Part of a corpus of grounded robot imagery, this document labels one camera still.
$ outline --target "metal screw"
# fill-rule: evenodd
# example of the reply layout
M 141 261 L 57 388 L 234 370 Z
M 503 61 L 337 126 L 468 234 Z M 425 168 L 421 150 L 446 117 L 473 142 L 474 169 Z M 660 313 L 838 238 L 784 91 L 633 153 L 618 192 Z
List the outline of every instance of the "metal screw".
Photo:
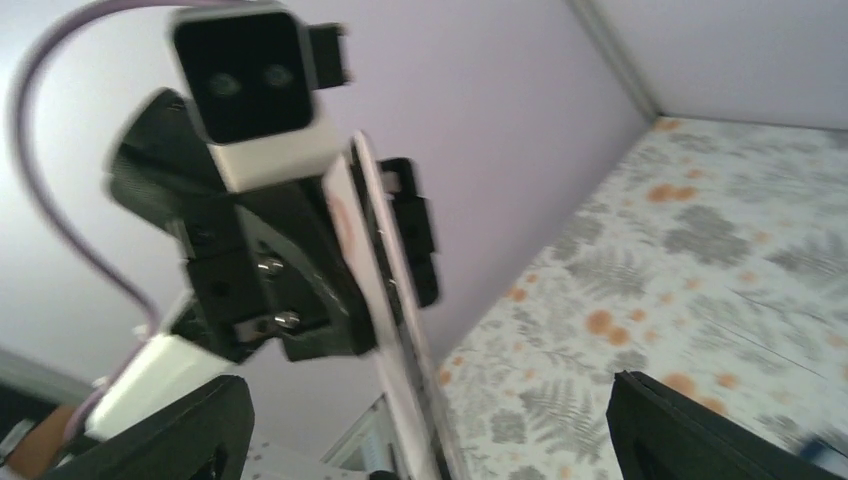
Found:
M 278 273 L 280 273 L 283 268 L 285 268 L 285 264 L 277 257 L 265 257 L 259 262 L 257 265 L 259 271 L 265 274 L 266 277 L 274 277 Z
M 283 328 L 295 328 L 300 325 L 300 315 L 292 311 L 283 312 L 274 317 L 274 322 Z

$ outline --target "black plastic part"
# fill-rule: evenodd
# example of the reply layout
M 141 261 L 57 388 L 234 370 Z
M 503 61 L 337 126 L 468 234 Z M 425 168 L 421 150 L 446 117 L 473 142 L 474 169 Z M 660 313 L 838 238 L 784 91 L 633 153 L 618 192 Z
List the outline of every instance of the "black plastic part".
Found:
M 837 480 L 641 372 L 615 376 L 607 422 L 625 480 Z
M 136 118 L 110 170 L 113 198 L 174 235 L 185 251 L 195 298 L 174 323 L 174 334 L 236 363 L 274 336 L 292 361 L 361 355 L 376 345 L 319 179 L 228 194 L 182 100 L 170 90 L 159 92 Z M 297 248 L 266 248 L 273 244 Z M 265 278 L 257 265 L 267 254 L 311 270 L 289 266 Z M 316 285 L 315 278 L 325 280 Z M 283 311 L 299 315 L 297 328 L 258 330 Z M 245 322 L 257 326 L 249 340 L 236 332 Z
M 391 206 L 403 241 L 409 271 L 415 284 L 418 306 L 428 307 L 439 299 L 439 282 L 433 254 L 436 243 L 430 227 L 427 199 L 418 196 L 415 168 L 408 158 L 380 162 L 380 169 L 397 177 L 400 189 L 392 194 Z
M 312 123 L 315 85 L 305 30 L 285 10 L 176 23 L 174 51 L 204 137 L 226 145 Z
M 318 89 L 340 87 L 347 83 L 342 50 L 343 37 L 342 26 L 338 23 L 309 26 Z
M 362 355 L 375 348 L 365 297 L 327 223 L 329 213 L 318 213 L 326 212 L 326 202 L 316 209 L 302 185 L 283 184 L 243 194 L 239 204 L 251 250 L 282 258 L 283 272 L 297 275 L 297 281 L 280 277 L 263 283 L 272 311 L 300 316 L 298 328 L 280 335 L 289 360 Z
M 253 422 L 247 383 L 221 376 L 41 479 L 238 480 Z

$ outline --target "lavender wall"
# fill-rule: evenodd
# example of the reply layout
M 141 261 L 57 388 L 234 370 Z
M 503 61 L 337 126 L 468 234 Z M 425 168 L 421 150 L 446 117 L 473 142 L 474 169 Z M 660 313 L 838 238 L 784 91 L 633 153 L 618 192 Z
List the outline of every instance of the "lavender wall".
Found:
M 4 91 L 26 46 L 79 3 L 4 2 L 0 16 L 15 19 L 0 31 Z M 349 26 L 356 83 L 325 95 L 343 131 L 363 128 L 381 155 L 419 162 L 445 292 L 424 320 L 444 355 L 646 124 L 560 0 L 287 3 L 309 22 Z M 123 14 L 75 39 L 50 69 L 36 113 L 37 151 L 59 203 L 163 308 L 184 288 L 177 250 L 104 197 L 102 166 L 142 99 L 178 85 L 166 15 Z M 35 216 L 6 139 L 2 155 L 0 347 L 93 379 L 130 348 L 141 316 Z M 315 456 L 379 394 L 367 361 L 295 367 L 271 348 L 244 374 L 258 428 Z

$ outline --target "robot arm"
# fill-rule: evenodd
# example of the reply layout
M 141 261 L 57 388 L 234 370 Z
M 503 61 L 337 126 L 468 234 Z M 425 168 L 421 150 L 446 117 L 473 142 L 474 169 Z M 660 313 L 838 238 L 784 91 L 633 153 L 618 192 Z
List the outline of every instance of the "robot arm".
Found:
M 270 30 L 256 26 L 269 19 L 277 22 Z M 250 62 L 262 67 L 261 88 L 246 80 L 256 65 L 244 55 L 194 48 L 209 35 L 244 40 L 244 22 L 266 28 L 240 47 L 260 52 Z M 289 27 L 281 42 L 299 48 L 277 57 L 268 32 Z M 313 95 L 344 71 L 339 27 L 306 29 L 276 4 L 255 4 L 184 11 L 174 32 L 192 101 L 156 96 L 118 149 L 110 191 L 178 240 L 193 294 L 112 385 L 86 434 L 103 445 L 120 439 L 277 339 L 291 361 L 372 352 L 412 477 L 461 477 L 415 320 L 438 290 L 411 162 L 377 162 L 362 134 L 336 143 Z M 268 75 L 267 65 L 291 67 L 284 70 L 294 79 L 278 68 Z M 228 71 L 241 72 L 225 79 L 236 86 L 207 78 Z M 298 78 L 305 97 L 285 98 L 299 90 L 280 85 Z M 309 108 L 293 120 L 298 101 Z M 290 108 L 269 113 L 279 102 Z M 299 471 L 330 468 L 313 467 Z

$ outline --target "gray leaf pattern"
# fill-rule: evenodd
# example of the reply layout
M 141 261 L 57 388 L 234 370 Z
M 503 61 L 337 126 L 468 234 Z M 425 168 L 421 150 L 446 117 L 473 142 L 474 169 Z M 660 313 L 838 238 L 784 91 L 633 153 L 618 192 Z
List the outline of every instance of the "gray leaf pattern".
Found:
M 639 372 L 647 368 L 647 366 L 648 357 L 636 350 L 628 350 L 626 352 L 618 352 L 615 354 L 615 358 L 607 364 L 607 372 Z
M 551 257 L 567 262 L 580 252 L 580 242 L 570 235 L 563 235 L 553 244 Z
M 848 249 L 834 232 L 824 240 L 807 237 L 803 245 L 780 250 L 766 259 L 813 289 L 826 290 L 829 296 L 844 297 L 848 293 Z
M 848 430 L 846 145 L 835 132 L 659 122 L 439 371 L 472 477 L 620 480 L 604 411 L 625 370 L 783 448 L 812 433 L 836 442 Z M 650 194 L 660 185 L 666 201 Z
M 554 366 L 565 367 L 581 375 L 595 370 L 594 365 L 590 365 L 583 359 L 582 352 L 573 351 L 565 345 L 555 350 L 546 350 L 540 353 L 550 360 Z
M 528 465 L 510 473 L 509 480 L 545 480 L 545 476 L 536 467 Z
M 808 433 L 802 432 L 794 420 L 784 415 L 760 415 L 757 421 L 774 434 L 782 443 L 782 447 L 789 451 L 798 451 L 802 442 L 806 440 Z
M 725 267 L 738 265 L 751 254 L 750 243 L 734 235 L 736 227 L 714 208 L 689 207 L 676 219 L 687 228 L 668 233 L 663 245 L 669 253 L 687 253 L 700 263 Z
M 682 149 L 697 153 L 713 153 L 718 150 L 715 140 L 708 135 L 692 135 L 689 133 L 672 133 L 671 143 L 676 143 Z
M 582 403 L 574 392 L 571 380 L 546 382 L 538 389 L 519 395 L 530 428 L 536 433 L 536 443 L 548 453 L 569 451 L 576 460 L 594 464 L 600 459 L 600 449 L 608 439 L 603 415 L 593 412 L 589 394 Z
M 501 410 L 491 419 L 492 441 L 495 443 L 524 443 L 527 432 L 524 416 L 518 412 Z
M 516 308 L 512 314 L 512 319 L 518 325 L 518 333 L 527 340 L 527 343 L 537 348 L 545 343 L 542 338 L 542 324 L 532 318 L 527 310 Z
M 634 160 L 623 164 L 617 172 L 624 177 L 624 190 L 631 192 L 644 185 L 671 164 L 671 158 L 654 146 L 647 146 L 633 153 Z
M 565 267 L 587 295 L 601 300 L 614 296 L 639 298 L 650 280 L 648 268 L 629 250 L 619 254 L 612 248 L 594 250 Z

